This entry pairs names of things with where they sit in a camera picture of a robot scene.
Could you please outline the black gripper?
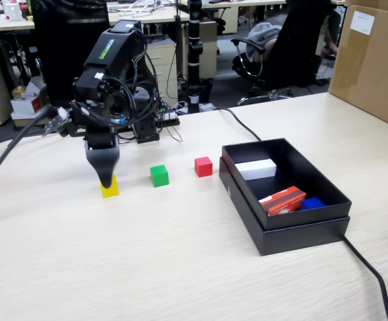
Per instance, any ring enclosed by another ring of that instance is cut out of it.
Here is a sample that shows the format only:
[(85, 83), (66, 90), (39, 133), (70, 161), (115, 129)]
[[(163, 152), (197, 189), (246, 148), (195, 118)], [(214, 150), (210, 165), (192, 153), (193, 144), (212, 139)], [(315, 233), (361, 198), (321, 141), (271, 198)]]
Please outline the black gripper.
[(91, 111), (82, 102), (73, 100), (70, 107), (69, 135), (84, 138), (87, 161), (96, 171), (102, 186), (109, 189), (120, 158), (115, 129), (107, 119)]

